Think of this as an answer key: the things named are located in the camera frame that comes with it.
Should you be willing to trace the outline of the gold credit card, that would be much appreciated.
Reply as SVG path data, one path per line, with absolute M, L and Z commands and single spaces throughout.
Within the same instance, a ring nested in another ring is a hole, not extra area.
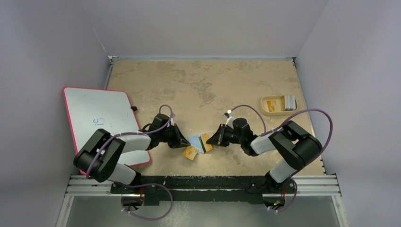
M 198 154 L 198 149 L 193 146 L 187 146 L 183 152 L 183 156 L 189 160 L 194 160 Z
M 207 141 L 210 139 L 210 136 L 208 133 L 204 133 L 199 136 L 200 144 L 202 147 L 202 151 L 204 153 L 209 152 L 213 150 L 213 146 L 211 144 L 208 144 Z

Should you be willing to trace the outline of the beige leather card holder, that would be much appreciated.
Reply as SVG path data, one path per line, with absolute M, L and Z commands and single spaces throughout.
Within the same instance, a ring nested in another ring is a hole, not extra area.
M 193 134 L 188 136 L 188 141 L 190 142 L 191 146 L 195 147 L 198 149 L 198 154 L 205 153 L 205 149 L 203 147 L 203 143 L 201 141 L 201 136 L 202 135 L 208 135 L 211 137 L 213 135 L 213 132 L 206 132 L 206 133 L 200 133 L 200 134 Z

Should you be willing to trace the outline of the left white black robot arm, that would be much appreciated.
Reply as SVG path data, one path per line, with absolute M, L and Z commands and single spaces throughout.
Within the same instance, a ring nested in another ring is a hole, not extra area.
M 165 114 L 157 114 L 148 129 L 139 130 L 139 134 L 127 133 L 111 135 L 105 129 L 96 130 L 83 148 L 74 157 L 73 164 L 99 183 L 106 180 L 122 183 L 128 193 L 140 190 L 140 173 L 127 164 L 119 162 L 123 152 L 149 151 L 159 143 L 166 143 L 169 148 L 185 148 L 190 145 L 182 135 L 178 125 Z

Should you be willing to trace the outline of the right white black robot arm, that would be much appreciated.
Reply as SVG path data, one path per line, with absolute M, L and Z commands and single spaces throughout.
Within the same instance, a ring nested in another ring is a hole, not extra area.
M 323 150 L 320 141 L 294 121 L 269 135 L 257 136 L 244 118 L 234 119 L 231 125 L 221 124 L 206 144 L 220 147 L 239 144 L 252 157 L 277 150 L 282 159 L 265 175 L 270 192 L 282 189 L 285 180 L 313 162 Z

